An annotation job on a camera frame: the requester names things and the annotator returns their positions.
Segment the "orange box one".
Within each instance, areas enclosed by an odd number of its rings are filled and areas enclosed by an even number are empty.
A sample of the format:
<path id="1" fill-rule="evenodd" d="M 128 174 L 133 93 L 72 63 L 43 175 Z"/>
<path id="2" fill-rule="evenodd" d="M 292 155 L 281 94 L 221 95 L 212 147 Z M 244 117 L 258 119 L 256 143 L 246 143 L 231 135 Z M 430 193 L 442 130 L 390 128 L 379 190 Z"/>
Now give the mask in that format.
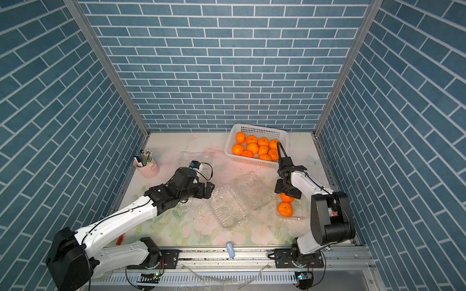
<path id="1" fill-rule="evenodd" d="M 236 143 L 237 144 L 245 144 L 246 143 L 246 134 L 243 132 L 239 132 L 236 134 Z"/>
<path id="2" fill-rule="evenodd" d="M 295 201 L 295 198 L 287 196 L 284 193 L 280 194 L 280 199 L 285 203 L 292 203 Z"/>
<path id="3" fill-rule="evenodd" d="M 277 149 L 269 149 L 268 155 L 271 157 L 272 161 L 278 161 L 279 160 L 279 153 Z"/>

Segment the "clear plastic clamshell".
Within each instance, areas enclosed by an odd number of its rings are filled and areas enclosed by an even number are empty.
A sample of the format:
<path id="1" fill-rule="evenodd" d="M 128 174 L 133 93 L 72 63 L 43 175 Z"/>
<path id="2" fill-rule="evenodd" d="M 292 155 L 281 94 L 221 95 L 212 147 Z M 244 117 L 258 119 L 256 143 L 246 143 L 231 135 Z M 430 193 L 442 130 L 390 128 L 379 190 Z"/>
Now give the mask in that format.
<path id="1" fill-rule="evenodd" d="M 209 208 L 222 228 L 231 229 L 274 198 L 272 186 L 254 172 L 249 172 L 215 188 L 209 199 Z"/>
<path id="2" fill-rule="evenodd" d="M 178 167 L 188 167 L 192 161 L 212 164 L 213 152 L 181 152 L 178 159 Z"/>
<path id="3" fill-rule="evenodd" d="M 277 205 L 275 207 L 275 210 L 276 210 L 276 214 L 278 214 L 279 217 L 285 218 L 285 219 L 294 219 L 294 220 L 303 220 L 303 219 L 310 218 L 311 202 L 304 196 L 302 196 L 300 200 L 295 199 L 295 201 L 291 203 L 294 213 L 293 213 L 293 216 L 289 218 L 281 216 L 277 211 L 277 206 L 282 202 L 283 201 L 280 199 L 280 194 L 278 194 Z"/>

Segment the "white perforated plastic basket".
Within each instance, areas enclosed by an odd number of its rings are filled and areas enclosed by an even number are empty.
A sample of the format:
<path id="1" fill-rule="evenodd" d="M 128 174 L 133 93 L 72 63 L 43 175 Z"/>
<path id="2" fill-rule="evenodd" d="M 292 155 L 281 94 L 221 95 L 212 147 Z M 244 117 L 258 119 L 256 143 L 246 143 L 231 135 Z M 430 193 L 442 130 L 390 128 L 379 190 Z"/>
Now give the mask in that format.
<path id="1" fill-rule="evenodd" d="M 236 162 L 277 168 L 278 144 L 287 149 L 288 134 L 283 130 L 235 124 L 225 145 L 225 155 Z"/>

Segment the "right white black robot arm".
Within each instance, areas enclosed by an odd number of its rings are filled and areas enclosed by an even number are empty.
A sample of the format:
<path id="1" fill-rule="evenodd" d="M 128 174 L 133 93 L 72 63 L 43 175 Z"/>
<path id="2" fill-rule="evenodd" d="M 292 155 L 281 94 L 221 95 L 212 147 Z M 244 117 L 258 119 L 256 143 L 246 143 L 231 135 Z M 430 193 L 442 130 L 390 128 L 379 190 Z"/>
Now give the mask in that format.
<path id="1" fill-rule="evenodd" d="M 305 197 L 310 202 L 310 230 L 293 241 L 294 261 L 354 239 L 356 230 L 346 193 L 326 189 L 303 166 L 280 163 L 278 175 L 276 193 L 296 200 Z"/>

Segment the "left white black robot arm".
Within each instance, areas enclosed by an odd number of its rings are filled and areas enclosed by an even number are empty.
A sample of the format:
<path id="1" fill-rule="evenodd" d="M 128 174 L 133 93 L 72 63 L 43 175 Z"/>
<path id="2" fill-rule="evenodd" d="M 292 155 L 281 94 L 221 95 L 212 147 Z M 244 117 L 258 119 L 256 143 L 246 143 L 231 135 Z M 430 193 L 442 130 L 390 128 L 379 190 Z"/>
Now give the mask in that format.
<path id="1" fill-rule="evenodd" d="M 190 198 L 209 199 L 215 185 L 192 167 L 178 168 L 171 179 L 153 186 L 127 207 L 96 223 L 55 234 L 46 266 L 59 291 L 77 291 L 92 280 L 122 267 L 162 271 L 165 259 L 149 237 L 108 247 L 120 235 Z"/>

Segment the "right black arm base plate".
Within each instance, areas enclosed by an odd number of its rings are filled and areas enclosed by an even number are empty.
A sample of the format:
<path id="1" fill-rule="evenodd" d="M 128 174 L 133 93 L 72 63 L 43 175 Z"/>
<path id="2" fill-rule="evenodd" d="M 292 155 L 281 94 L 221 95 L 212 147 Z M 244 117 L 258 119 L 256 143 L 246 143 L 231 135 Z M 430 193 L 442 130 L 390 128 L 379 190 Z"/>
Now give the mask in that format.
<path id="1" fill-rule="evenodd" d="M 323 268 L 323 258 L 316 254 L 302 255 L 291 248 L 279 248 L 267 253 L 267 258 L 275 263 L 277 269 Z"/>

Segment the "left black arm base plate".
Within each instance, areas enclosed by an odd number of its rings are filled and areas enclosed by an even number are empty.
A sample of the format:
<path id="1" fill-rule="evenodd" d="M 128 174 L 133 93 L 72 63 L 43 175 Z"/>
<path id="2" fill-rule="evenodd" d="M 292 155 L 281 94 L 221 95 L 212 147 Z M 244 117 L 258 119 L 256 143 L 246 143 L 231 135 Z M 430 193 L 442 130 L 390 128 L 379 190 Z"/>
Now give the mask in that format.
<path id="1" fill-rule="evenodd" d="M 144 263 L 145 269 L 175 269 L 178 264 L 180 251 L 178 249 L 162 249 L 151 252 Z"/>

